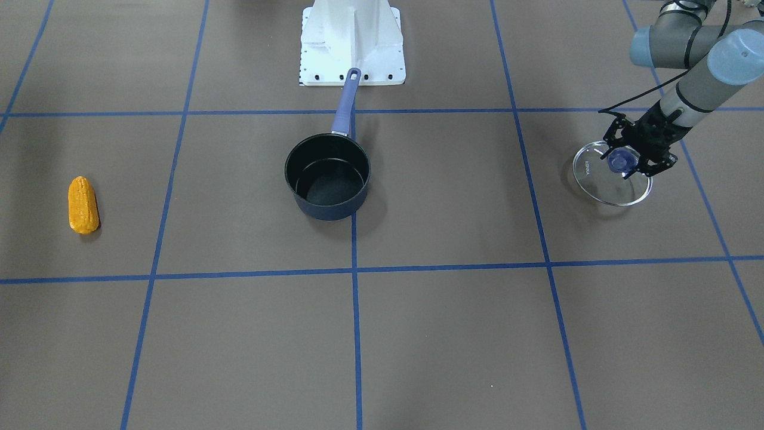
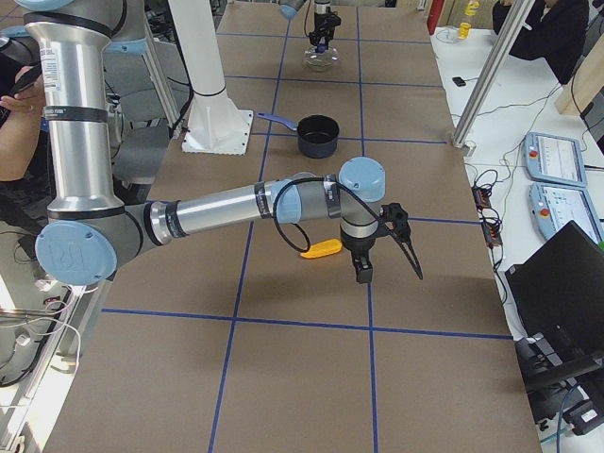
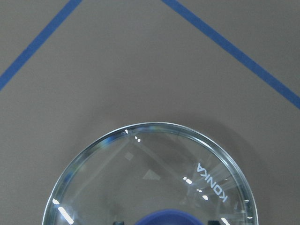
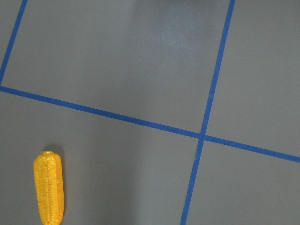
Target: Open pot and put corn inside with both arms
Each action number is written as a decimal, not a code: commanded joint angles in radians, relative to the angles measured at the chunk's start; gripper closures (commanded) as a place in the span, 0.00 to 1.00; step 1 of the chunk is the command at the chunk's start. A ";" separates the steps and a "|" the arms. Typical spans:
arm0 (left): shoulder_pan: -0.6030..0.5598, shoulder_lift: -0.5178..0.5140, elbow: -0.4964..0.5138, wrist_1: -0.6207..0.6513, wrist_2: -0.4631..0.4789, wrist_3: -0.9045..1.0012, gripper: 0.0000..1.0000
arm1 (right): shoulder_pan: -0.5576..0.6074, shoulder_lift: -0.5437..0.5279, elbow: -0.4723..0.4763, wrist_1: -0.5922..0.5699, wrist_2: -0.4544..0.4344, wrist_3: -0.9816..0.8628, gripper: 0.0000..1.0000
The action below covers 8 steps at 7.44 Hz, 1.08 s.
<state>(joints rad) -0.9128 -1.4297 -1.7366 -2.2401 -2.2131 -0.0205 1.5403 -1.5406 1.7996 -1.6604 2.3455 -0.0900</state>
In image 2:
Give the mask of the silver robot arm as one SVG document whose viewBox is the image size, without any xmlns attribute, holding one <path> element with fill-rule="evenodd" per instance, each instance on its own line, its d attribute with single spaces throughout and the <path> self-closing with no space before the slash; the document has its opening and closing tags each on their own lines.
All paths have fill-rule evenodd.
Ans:
<svg viewBox="0 0 604 453">
<path fill-rule="evenodd" d="M 307 6 L 303 31 L 310 41 L 311 49 L 318 54 L 323 54 L 329 49 L 329 44 L 334 39 L 335 29 L 342 23 L 341 17 L 337 11 L 332 9 L 329 0 L 279 0 L 277 4 L 280 13 L 288 21 L 291 21 L 304 6 Z M 307 23 L 311 8 L 313 8 L 313 30 L 308 30 Z"/>
<path fill-rule="evenodd" d="M 56 183 L 49 222 L 35 244 L 40 265 L 70 285 L 92 285 L 143 252 L 199 231 L 258 219 L 276 227 L 336 218 L 356 279 L 373 274 L 369 252 L 391 237 L 414 271 L 406 212 L 384 204 L 385 172 L 366 157 L 335 175 L 259 181 L 189 201 L 124 204 L 114 193 L 103 54 L 144 37 L 140 1 L 26 1 L 26 31 L 40 49 Z"/>
</svg>

